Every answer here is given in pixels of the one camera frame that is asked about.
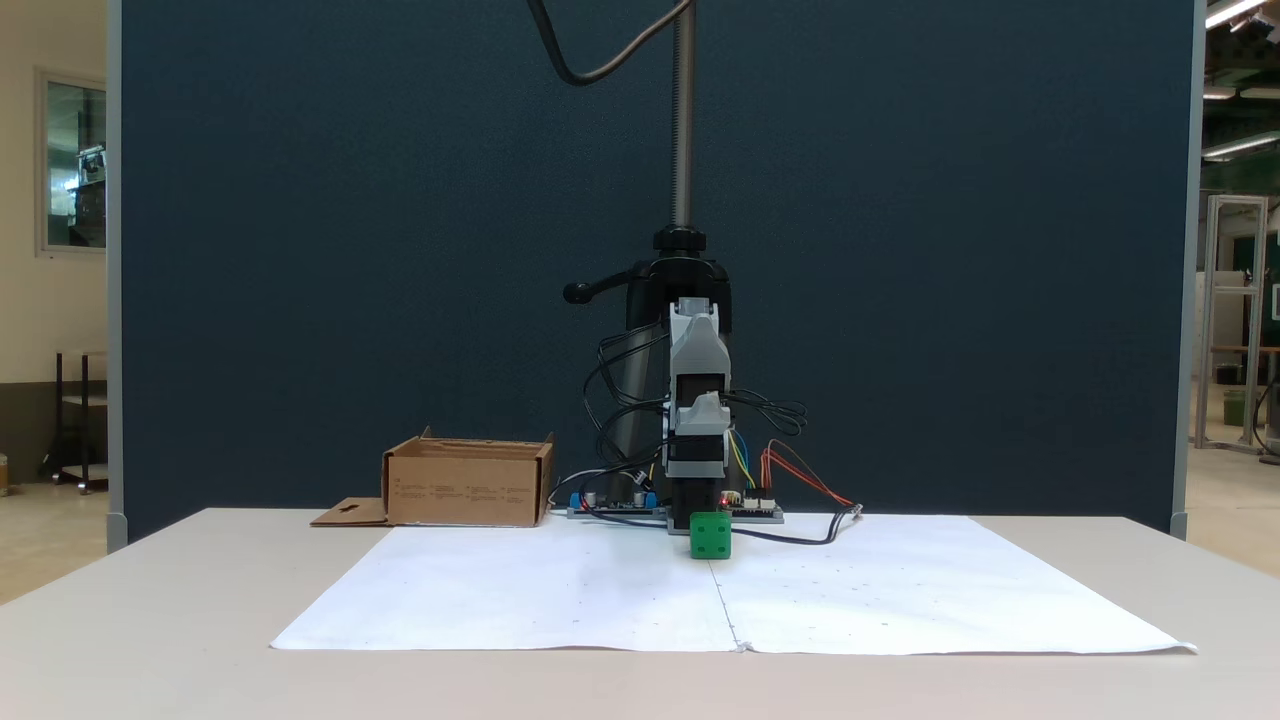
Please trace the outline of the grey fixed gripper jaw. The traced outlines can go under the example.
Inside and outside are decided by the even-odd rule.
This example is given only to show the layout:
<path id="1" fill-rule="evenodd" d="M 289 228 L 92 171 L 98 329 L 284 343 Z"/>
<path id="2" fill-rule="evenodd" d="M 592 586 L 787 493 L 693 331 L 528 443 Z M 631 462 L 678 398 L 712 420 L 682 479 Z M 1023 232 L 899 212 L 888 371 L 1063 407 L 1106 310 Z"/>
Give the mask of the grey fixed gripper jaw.
<path id="1" fill-rule="evenodd" d="M 691 405 L 678 406 L 678 436 L 723 436 L 723 402 L 718 392 L 699 395 Z"/>

